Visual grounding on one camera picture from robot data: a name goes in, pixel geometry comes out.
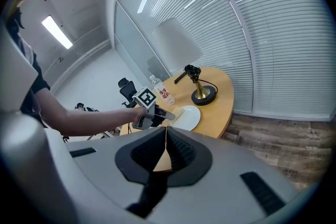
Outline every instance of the white lampshade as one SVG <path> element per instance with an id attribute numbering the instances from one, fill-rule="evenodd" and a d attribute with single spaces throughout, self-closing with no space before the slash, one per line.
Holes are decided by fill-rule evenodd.
<path id="1" fill-rule="evenodd" d="M 160 23 L 153 35 L 157 52 L 169 71 L 184 68 L 203 55 L 200 47 L 176 18 Z"/>

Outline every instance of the white plate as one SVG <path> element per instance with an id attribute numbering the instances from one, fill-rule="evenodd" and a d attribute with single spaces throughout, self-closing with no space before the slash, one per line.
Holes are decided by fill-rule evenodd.
<path id="1" fill-rule="evenodd" d="M 174 123 L 170 123 L 170 125 L 172 127 L 191 131 L 200 122 L 201 112 L 194 105 L 186 105 L 182 108 L 184 109 L 182 115 Z"/>

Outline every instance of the white ceiling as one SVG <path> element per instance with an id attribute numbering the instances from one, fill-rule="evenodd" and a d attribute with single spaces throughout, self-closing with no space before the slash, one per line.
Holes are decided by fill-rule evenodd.
<path id="1" fill-rule="evenodd" d="M 90 39 L 90 44 L 83 46 L 81 41 L 84 39 L 81 37 L 103 24 L 103 5 L 104 0 L 29 0 L 22 4 L 20 8 L 25 29 L 21 29 L 20 34 L 37 54 L 43 73 L 60 57 L 65 58 L 70 53 L 80 56 L 101 42 L 101 38 Z M 48 15 L 62 26 L 63 32 L 74 43 L 69 50 L 41 24 Z M 96 36 L 101 37 L 105 34 L 107 37 L 106 31 L 103 31 L 105 33 Z"/>

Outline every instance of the water bottle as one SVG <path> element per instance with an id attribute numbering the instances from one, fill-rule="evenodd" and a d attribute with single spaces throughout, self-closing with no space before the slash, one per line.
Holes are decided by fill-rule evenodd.
<path id="1" fill-rule="evenodd" d="M 157 79 L 154 75 L 150 76 L 152 80 L 152 85 L 155 91 L 161 96 L 161 98 L 167 102 L 168 105 L 172 105 L 175 102 L 175 99 L 168 92 L 166 87 L 163 85 L 161 79 Z"/>

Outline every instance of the lamp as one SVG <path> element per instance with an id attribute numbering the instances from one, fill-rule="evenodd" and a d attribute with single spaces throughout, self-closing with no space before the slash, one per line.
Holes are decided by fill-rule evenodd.
<path id="1" fill-rule="evenodd" d="M 184 68 L 188 76 L 196 84 L 191 99 L 196 105 L 206 105 L 216 98 L 216 90 L 212 86 L 202 86 L 198 76 L 201 69 L 190 63 L 202 56 L 202 50 L 191 35 L 176 18 L 160 23 L 153 32 L 157 41 L 155 47 L 169 71 Z"/>

